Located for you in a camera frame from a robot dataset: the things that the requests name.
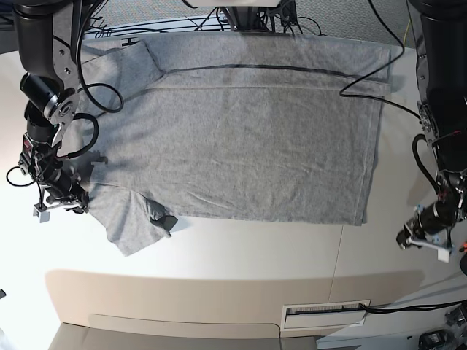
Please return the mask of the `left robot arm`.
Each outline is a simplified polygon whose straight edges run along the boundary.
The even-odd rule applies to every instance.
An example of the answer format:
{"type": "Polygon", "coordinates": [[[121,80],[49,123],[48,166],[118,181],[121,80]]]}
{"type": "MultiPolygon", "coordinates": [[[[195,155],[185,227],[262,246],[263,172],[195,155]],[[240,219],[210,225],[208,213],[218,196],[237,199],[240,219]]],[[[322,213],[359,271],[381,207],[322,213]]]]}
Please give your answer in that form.
{"type": "Polygon", "coordinates": [[[408,1],[417,61],[415,74],[420,94],[420,140],[432,149],[435,176],[419,163],[420,171],[437,199],[417,208],[396,236],[402,249],[430,247],[452,251],[451,232],[466,220],[466,2],[408,1]]]}

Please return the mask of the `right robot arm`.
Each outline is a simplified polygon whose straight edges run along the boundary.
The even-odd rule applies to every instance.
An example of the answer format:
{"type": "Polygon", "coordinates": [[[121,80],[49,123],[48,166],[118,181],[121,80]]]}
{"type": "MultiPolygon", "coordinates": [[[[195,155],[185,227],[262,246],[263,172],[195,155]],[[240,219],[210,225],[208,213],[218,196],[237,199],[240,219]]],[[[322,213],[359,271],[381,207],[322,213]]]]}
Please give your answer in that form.
{"type": "Polygon", "coordinates": [[[20,90],[28,99],[27,129],[16,168],[39,189],[36,217],[60,207],[77,214],[88,211],[89,195],[80,184],[80,175],[65,164],[85,154],[99,135],[97,119],[77,112],[79,94],[87,95],[102,111],[121,110],[101,105],[90,94],[82,71],[82,39],[100,6],[100,1],[12,2],[20,61],[26,71],[20,90]],[[91,122],[93,136],[82,149],[59,155],[66,129],[75,120],[91,122]]]}

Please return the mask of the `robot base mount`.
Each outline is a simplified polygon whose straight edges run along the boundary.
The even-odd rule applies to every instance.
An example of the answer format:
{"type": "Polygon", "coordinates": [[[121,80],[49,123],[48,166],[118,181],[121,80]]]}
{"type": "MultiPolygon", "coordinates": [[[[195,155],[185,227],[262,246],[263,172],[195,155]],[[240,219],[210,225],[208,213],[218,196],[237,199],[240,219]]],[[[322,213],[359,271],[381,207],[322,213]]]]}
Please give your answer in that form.
{"type": "Polygon", "coordinates": [[[274,33],[276,18],[282,19],[282,10],[277,7],[221,7],[232,31],[274,33]]]}

